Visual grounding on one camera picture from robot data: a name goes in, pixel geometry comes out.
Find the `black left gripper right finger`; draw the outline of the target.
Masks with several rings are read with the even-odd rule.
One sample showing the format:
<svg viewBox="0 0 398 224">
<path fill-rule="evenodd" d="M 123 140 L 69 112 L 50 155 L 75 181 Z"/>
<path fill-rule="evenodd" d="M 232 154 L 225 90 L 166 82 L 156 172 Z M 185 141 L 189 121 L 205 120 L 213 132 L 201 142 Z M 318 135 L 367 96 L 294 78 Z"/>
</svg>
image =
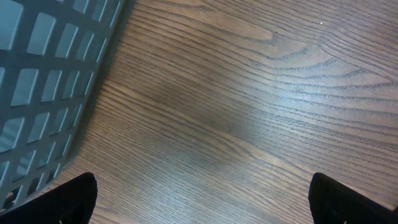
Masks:
<svg viewBox="0 0 398 224">
<path fill-rule="evenodd" d="M 396 208 L 390 210 L 320 172 L 312 177 L 308 201 L 314 224 L 397 224 Z"/>
</svg>

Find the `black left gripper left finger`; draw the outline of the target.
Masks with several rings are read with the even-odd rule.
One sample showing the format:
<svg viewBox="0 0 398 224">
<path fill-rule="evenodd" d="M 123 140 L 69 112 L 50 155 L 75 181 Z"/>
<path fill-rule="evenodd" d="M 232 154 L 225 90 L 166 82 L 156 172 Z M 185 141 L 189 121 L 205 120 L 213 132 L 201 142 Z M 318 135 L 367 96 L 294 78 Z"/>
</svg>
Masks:
<svg viewBox="0 0 398 224">
<path fill-rule="evenodd" d="M 88 224 L 97 196 L 95 176 L 86 172 L 1 215 L 1 224 Z"/>
</svg>

